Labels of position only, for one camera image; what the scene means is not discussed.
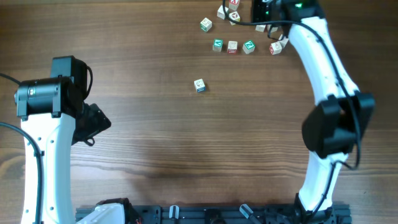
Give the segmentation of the green edged block far left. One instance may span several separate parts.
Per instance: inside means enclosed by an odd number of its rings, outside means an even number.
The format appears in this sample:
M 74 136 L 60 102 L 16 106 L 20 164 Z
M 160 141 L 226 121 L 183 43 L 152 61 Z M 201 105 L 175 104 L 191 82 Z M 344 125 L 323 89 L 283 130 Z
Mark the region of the green edged block far left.
M 203 30 L 204 32 L 208 32 L 212 28 L 212 21 L 209 20 L 207 17 L 205 17 L 201 22 L 200 22 L 200 29 Z

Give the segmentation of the red A wooden block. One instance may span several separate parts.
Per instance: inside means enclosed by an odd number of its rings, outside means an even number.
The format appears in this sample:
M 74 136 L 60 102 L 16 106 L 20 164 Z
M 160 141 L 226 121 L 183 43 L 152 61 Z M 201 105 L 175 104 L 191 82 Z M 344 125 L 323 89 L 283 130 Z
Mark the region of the red A wooden block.
M 269 50 L 272 55 L 276 55 L 281 53 L 283 46 L 280 44 L 280 42 L 274 42 L 270 44 Z

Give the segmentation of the red U wooden block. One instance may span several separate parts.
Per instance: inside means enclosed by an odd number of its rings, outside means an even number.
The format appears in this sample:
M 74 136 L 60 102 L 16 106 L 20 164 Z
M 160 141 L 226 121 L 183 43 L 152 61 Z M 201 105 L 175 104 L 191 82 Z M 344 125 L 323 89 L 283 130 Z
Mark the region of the red U wooden block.
M 238 51 L 238 43 L 236 41 L 230 40 L 228 42 L 227 53 L 236 54 Z

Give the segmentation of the plain wooden block right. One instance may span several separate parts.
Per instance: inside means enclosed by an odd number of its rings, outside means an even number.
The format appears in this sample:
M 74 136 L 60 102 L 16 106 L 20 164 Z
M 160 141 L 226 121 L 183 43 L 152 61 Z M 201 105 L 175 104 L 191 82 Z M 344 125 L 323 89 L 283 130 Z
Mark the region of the plain wooden block right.
M 278 42 L 282 46 L 282 48 L 284 49 L 285 46 L 287 45 L 287 43 L 289 42 L 289 39 L 284 34 L 282 34 L 279 37 Z

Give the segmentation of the blue edged wooden block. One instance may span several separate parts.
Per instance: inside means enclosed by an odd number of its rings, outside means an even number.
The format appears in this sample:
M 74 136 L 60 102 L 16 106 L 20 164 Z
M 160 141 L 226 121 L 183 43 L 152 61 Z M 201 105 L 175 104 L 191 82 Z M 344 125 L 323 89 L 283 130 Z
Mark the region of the blue edged wooden block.
M 194 86 L 195 86 L 197 93 L 206 90 L 206 85 L 205 85 L 205 82 L 203 81 L 203 79 L 195 80 Z

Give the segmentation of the cream wooden block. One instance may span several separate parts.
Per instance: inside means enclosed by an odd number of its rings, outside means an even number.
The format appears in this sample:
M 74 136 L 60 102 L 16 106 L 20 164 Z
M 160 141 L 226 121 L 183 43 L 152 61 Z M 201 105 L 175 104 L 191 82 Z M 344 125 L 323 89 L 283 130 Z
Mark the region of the cream wooden block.
M 257 25 L 256 26 L 256 31 L 258 31 L 258 32 L 264 32 L 265 31 L 265 29 L 266 29 L 266 25 Z

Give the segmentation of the white wooden block top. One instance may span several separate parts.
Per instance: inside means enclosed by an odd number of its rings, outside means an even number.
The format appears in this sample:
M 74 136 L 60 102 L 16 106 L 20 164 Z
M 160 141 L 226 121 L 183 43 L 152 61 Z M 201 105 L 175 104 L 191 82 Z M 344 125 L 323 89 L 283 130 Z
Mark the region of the white wooden block top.
M 217 16 L 220 19 L 226 19 L 229 13 L 229 8 L 228 7 L 224 7 L 224 6 L 220 6 L 219 9 L 217 10 Z

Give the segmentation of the green Z wooden block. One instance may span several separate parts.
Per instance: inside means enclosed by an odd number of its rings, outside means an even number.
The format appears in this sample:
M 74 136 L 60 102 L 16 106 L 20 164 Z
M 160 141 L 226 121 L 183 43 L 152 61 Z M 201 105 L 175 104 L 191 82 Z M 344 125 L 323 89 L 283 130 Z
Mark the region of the green Z wooden block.
M 243 43 L 243 51 L 245 54 L 251 54 L 255 50 L 255 43 L 252 40 L 248 40 Z

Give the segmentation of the yellow edged wooden block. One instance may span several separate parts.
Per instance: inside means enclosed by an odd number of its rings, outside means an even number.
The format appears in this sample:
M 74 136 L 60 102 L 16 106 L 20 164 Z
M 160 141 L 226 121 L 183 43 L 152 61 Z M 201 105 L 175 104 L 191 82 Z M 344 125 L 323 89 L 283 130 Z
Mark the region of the yellow edged wooden block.
M 232 26 L 241 20 L 240 15 L 237 11 L 230 12 L 228 16 L 229 16 L 229 22 Z

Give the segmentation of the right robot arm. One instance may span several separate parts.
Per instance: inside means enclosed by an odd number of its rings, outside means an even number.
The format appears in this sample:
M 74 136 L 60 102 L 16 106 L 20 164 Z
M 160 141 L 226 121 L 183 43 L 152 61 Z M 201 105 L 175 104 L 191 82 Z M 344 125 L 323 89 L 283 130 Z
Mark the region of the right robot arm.
M 342 167 L 355 170 L 375 101 L 347 74 L 318 1 L 253 1 L 251 21 L 282 28 L 307 72 L 315 107 L 302 124 L 307 173 L 292 206 L 294 223 L 342 222 L 332 195 Z

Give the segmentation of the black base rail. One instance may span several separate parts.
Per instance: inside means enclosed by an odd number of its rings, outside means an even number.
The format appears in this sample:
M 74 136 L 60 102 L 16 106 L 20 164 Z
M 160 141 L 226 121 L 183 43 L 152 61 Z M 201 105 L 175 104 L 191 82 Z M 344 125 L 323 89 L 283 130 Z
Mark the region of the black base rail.
M 139 206 L 133 209 L 139 214 L 140 219 L 135 223 L 160 224 L 160 223 L 226 223 L 241 224 L 251 223 L 238 207 L 180 207 L 178 218 L 169 217 L 169 207 Z M 293 223 L 294 206 L 292 204 L 275 204 L 251 207 L 253 215 L 260 223 Z M 353 219 L 349 205 L 341 204 L 332 206 L 329 219 L 324 223 L 352 224 Z

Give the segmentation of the green V wooden block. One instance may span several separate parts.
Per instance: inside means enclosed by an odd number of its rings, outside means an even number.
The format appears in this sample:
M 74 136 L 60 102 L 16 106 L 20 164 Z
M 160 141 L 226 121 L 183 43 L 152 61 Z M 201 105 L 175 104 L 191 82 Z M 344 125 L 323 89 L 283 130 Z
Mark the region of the green V wooden block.
M 223 48 L 223 40 L 222 39 L 214 39 L 212 49 L 215 52 L 222 51 Z

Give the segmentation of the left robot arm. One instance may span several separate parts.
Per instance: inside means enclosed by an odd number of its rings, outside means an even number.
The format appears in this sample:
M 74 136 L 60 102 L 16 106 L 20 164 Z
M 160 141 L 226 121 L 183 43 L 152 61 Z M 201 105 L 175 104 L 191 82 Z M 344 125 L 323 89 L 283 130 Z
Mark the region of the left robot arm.
M 55 57 L 50 77 L 19 84 L 14 99 L 25 133 L 22 223 L 74 223 L 71 147 L 92 146 L 111 127 L 96 104 L 87 104 L 93 73 L 74 56 Z

